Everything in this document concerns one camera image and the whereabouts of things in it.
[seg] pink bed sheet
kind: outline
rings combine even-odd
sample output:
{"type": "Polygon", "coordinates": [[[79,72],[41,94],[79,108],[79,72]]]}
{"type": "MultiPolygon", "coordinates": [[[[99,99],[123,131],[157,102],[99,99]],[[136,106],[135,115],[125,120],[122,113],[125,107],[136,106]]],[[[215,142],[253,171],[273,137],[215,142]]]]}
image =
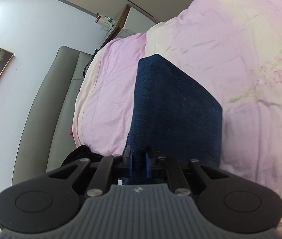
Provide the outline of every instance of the pink bed sheet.
{"type": "Polygon", "coordinates": [[[220,167],[282,197],[282,0],[195,0],[146,34],[108,44],[90,66],[98,69],[94,87],[85,80],[78,96],[77,145],[122,153],[138,60],[156,53],[223,107],[220,167]]]}

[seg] wall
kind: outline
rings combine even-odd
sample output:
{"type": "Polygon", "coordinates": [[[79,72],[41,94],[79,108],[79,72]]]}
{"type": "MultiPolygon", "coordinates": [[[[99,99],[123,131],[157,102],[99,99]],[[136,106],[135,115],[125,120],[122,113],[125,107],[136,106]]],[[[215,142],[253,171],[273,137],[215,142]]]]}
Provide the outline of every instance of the wall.
{"type": "Polygon", "coordinates": [[[0,192],[9,187],[22,131],[61,45],[93,54],[105,32],[57,0],[0,0],[0,47],[15,58],[0,78],[0,192]]]}

